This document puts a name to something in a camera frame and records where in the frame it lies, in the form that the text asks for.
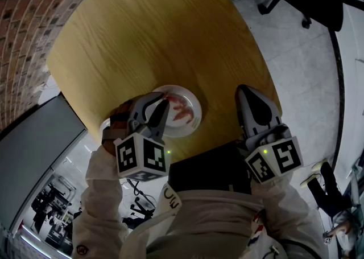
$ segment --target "wooden table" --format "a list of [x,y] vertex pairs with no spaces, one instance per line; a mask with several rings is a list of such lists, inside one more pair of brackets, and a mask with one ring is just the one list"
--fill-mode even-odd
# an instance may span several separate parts
[[230,0],[84,0],[48,57],[68,102],[100,140],[120,103],[158,86],[188,88],[202,123],[190,136],[165,138],[174,162],[238,138],[239,84],[279,100],[266,63]]

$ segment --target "chair leg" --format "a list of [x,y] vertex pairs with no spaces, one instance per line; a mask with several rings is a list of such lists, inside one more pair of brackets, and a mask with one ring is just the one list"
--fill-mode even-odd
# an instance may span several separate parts
[[302,20],[302,27],[306,28],[306,29],[309,29],[310,24],[312,24],[311,18],[304,15],[304,19]]
[[266,7],[263,3],[258,4],[258,10],[260,12],[260,14],[265,15],[270,13],[273,8],[278,4],[280,0],[273,0],[268,7]]

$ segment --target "black trousers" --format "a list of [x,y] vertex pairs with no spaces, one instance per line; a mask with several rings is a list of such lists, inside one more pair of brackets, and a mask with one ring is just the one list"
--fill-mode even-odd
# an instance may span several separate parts
[[250,178],[235,141],[171,164],[169,185],[185,190],[224,190],[251,194]]
[[311,190],[313,197],[319,207],[333,218],[339,212],[352,206],[350,198],[341,195],[336,186],[336,180],[329,163],[324,163],[321,167],[321,175],[325,180],[327,195],[321,188],[317,179],[310,181],[307,186]]

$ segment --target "black circular logo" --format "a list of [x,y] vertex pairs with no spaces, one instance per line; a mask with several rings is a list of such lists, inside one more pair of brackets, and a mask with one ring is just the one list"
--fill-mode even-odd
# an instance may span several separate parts
[[79,255],[86,255],[87,252],[89,251],[89,249],[84,245],[78,245],[76,247],[76,250]]

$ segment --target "person's hand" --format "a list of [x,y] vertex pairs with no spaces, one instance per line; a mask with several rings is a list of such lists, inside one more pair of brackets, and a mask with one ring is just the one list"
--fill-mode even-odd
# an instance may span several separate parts
[[[110,124],[110,129],[125,129],[127,128],[127,120],[129,118],[129,111],[130,111],[130,107],[133,104],[133,100],[128,100],[126,102],[124,102],[123,104],[121,104],[119,107],[115,108],[113,111],[111,111],[110,115],[115,115],[115,114],[121,114],[121,113],[125,113],[125,120],[122,121],[115,121],[112,124]],[[105,148],[106,151],[108,151],[111,155],[116,156],[115,153],[115,145],[114,142],[112,140],[107,140],[105,141],[102,146]]]

